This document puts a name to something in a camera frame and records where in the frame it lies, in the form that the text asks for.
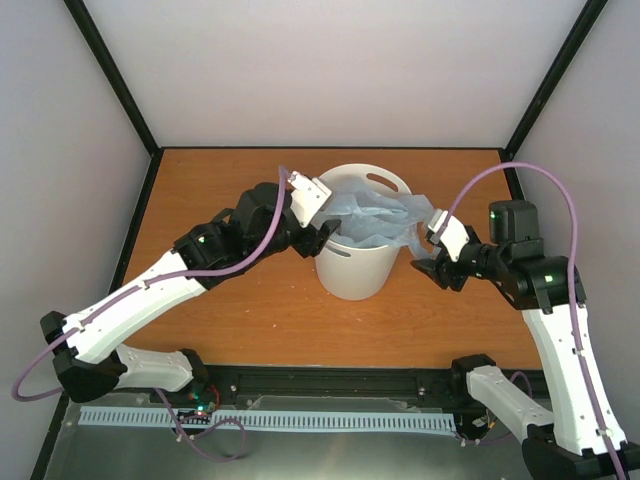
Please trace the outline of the translucent blue trash bag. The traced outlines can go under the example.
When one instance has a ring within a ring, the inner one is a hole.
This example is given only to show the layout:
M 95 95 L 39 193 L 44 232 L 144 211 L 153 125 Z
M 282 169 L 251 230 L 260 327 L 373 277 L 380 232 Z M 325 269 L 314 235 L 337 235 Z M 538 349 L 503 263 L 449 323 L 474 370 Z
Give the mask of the translucent blue trash bag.
M 419 237 L 435 212 L 426 196 L 402 194 L 392 198 L 355 176 L 331 182 L 329 187 L 332 196 L 314 217 L 313 225 L 338 220 L 340 226 L 331 236 L 335 243 L 359 249 L 408 247 L 416 259 L 433 255 Z

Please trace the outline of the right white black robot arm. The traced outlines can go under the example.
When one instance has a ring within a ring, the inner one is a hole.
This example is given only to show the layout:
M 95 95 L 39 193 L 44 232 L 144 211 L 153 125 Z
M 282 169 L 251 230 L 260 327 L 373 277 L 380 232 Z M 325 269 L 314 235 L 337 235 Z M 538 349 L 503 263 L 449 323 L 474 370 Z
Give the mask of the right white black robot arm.
M 413 267 L 442 289 L 459 292 L 469 278 L 497 288 L 534 339 L 551 406 L 530 398 L 485 354 L 453 361 L 456 401 L 495 414 L 520 443 L 534 479 L 625 479 L 638 469 L 639 447 L 620 428 L 599 377 L 581 281 L 568 276 L 566 257 L 545 255 L 535 205 L 491 203 L 487 243 L 444 210 L 427 228 L 434 253 Z

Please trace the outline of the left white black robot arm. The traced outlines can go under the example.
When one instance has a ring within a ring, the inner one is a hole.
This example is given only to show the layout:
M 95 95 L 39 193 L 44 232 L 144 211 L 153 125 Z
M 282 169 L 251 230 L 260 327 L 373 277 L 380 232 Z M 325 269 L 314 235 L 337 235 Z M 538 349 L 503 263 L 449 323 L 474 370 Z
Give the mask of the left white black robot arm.
M 330 197 L 319 179 L 298 173 L 277 184 L 260 183 L 243 192 L 235 207 L 193 227 L 154 265 L 102 301 L 70 315 L 45 315 L 40 325 L 63 390 L 76 403 L 117 389 L 152 388 L 190 403 L 201 400 L 210 380 L 195 351 L 141 350 L 126 340 L 173 307 L 271 255 L 292 248 L 303 258 L 317 256 L 339 226 L 336 220 L 312 224 Z

